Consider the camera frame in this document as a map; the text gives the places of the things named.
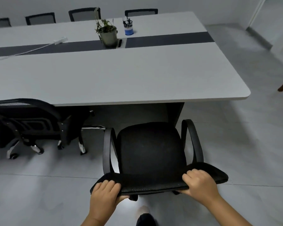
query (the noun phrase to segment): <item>dark gray stripe on table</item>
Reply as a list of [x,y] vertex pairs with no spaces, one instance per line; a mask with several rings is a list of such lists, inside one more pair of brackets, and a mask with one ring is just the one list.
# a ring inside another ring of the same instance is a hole
[[[209,43],[214,42],[208,32],[195,32],[195,33],[183,33],[173,35],[156,35],[156,36],[145,36],[145,37],[129,37],[125,48],[138,48],[138,47],[153,47],[163,45],[176,45],[176,44],[194,44],[194,43]],[[0,56],[9,56],[14,54],[23,53],[29,50],[33,50],[46,44],[38,45],[24,45],[24,46],[13,46],[13,47],[1,47]],[[76,51],[97,51],[105,50],[106,48],[102,45],[99,40],[92,41],[80,41],[80,42],[68,42],[58,45],[49,45],[45,48],[32,51],[30,54],[50,54],[50,53],[65,53],[65,52],[76,52]]]
[[154,47],[178,44],[197,44],[214,42],[208,32],[155,35],[127,38],[126,48]]

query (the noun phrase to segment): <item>person's left hand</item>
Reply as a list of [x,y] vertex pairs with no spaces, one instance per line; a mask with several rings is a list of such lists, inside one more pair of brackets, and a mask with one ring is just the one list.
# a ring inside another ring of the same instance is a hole
[[90,197],[90,210],[88,216],[105,225],[118,203],[129,196],[117,197],[121,190],[121,184],[105,180],[95,185]]

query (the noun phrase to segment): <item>black pants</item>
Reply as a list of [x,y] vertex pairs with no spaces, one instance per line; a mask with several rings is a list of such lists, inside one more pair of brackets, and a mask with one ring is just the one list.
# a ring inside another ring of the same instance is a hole
[[136,226],[156,226],[156,222],[150,213],[140,215]]

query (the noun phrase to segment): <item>white cable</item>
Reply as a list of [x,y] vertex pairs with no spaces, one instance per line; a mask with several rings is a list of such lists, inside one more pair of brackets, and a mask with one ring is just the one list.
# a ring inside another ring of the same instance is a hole
[[49,45],[53,45],[53,44],[57,45],[57,44],[60,44],[60,43],[64,43],[64,42],[66,42],[67,40],[68,40],[67,37],[62,37],[62,38],[59,39],[59,40],[54,40],[53,43],[51,43],[51,44],[46,44],[45,46],[42,46],[42,47],[39,47],[39,48],[30,50],[30,51],[22,52],[22,53],[19,53],[19,54],[14,54],[14,55],[2,57],[2,58],[0,58],[0,60],[8,59],[8,58],[10,58],[10,57],[14,57],[14,56],[17,56],[17,55],[27,54],[27,53],[30,53],[30,52],[32,52],[32,51],[36,51],[36,50],[45,48],[45,47],[47,47],[47,46],[49,46]]

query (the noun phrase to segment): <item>blue and white pen holder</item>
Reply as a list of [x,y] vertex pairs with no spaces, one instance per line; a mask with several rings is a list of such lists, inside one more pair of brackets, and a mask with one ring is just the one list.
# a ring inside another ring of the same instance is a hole
[[133,32],[133,25],[132,21],[130,20],[128,24],[124,24],[125,35],[132,35]]

